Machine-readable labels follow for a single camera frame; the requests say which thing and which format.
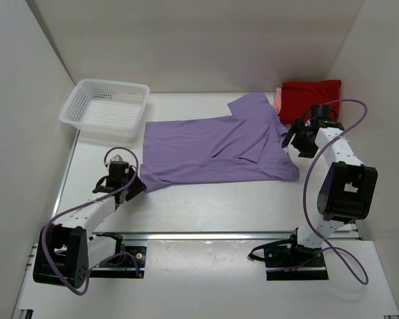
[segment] white laundry basket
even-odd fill
[[[139,125],[149,92],[142,84],[86,78],[72,90],[60,119],[79,130],[130,135]]]

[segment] white table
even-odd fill
[[[241,95],[152,94],[131,142],[98,142],[81,133],[55,211],[90,197],[97,180],[106,175],[102,159],[110,147],[127,146],[142,161],[146,121],[228,115],[226,104]],[[109,216],[99,231],[148,240],[142,280],[94,278],[88,294],[75,297],[66,288],[33,282],[34,248],[14,318],[25,318],[21,316],[27,309],[33,310],[32,319],[383,319],[399,314],[373,242],[352,240],[358,233],[351,227],[334,234],[333,243],[362,261],[370,277],[367,287],[357,283],[331,252],[325,253],[330,280],[312,282],[267,282],[264,264],[246,259],[263,240],[286,238],[304,222],[301,193],[310,160],[298,158],[294,149],[290,154],[301,171],[298,182],[175,185],[139,195]],[[321,160],[310,183],[311,211],[326,173]]]
[[[80,133],[59,205],[59,211],[82,203],[100,177],[102,164],[112,146],[126,146],[142,161],[146,121],[191,120],[230,115],[227,103],[243,93],[151,94],[143,121],[129,142],[98,140]],[[267,94],[273,102],[273,94]],[[140,195],[109,216],[98,231],[120,233],[269,232],[292,231],[304,222],[301,194],[311,160],[290,155],[299,167],[297,182],[256,181],[203,185],[173,185]],[[119,152],[124,159],[130,156]],[[324,159],[315,167],[309,184],[308,206],[316,210],[316,200],[328,167]]]

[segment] gray wall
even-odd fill
[[[27,4],[0,1],[0,318],[51,215],[74,136],[58,117],[73,87]]]
[[[329,71],[363,0],[30,0],[71,78],[273,90]]]
[[[379,174],[361,229],[376,243],[399,306],[399,0],[365,1],[329,78],[341,78],[342,95],[370,108],[363,125],[348,136],[361,160]],[[342,105],[343,124],[361,112],[357,105]]]

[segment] purple cloth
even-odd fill
[[[266,95],[246,94],[228,106],[232,116],[146,123],[140,176],[147,191],[171,184],[299,179],[281,148],[287,129]]]

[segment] red cloth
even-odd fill
[[[321,82],[284,82],[282,87],[282,103],[279,118],[282,123],[292,124],[300,118],[313,104],[322,104],[340,98],[340,80]],[[331,104],[331,109],[340,110],[340,103]]]

